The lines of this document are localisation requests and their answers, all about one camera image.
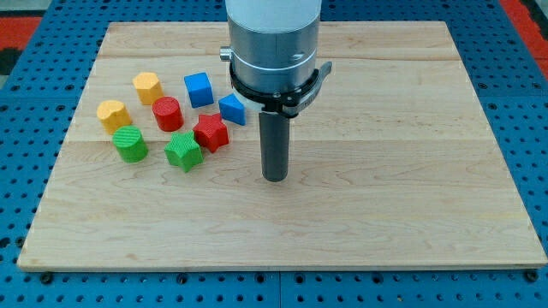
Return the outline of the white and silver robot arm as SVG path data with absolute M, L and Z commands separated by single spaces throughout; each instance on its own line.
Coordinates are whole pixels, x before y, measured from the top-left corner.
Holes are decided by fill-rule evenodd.
M 290 121 L 318 96 L 332 64 L 316 65 L 321 0 L 226 0 L 229 63 L 236 98 L 259 115 L 262 175 L 288 174 Z

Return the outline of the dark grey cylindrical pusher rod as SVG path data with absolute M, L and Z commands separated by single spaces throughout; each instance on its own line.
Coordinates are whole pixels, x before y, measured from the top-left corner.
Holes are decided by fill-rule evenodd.
M 278 114 L 259 113 L 262 175 L 273 182 L 288 174 L 290 121 Z

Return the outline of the black clamp ring mount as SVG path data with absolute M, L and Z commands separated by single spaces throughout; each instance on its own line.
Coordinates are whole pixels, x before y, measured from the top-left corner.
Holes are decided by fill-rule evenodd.
M 258 112 L 297 117 L 319 95 L 325 78 L 331 73 L 332 62 L 315 68 L 311 77 L 291 92 L 259 92 L 244 85 L 229 65 L 230 82 L 236 98 L 247 108 Z

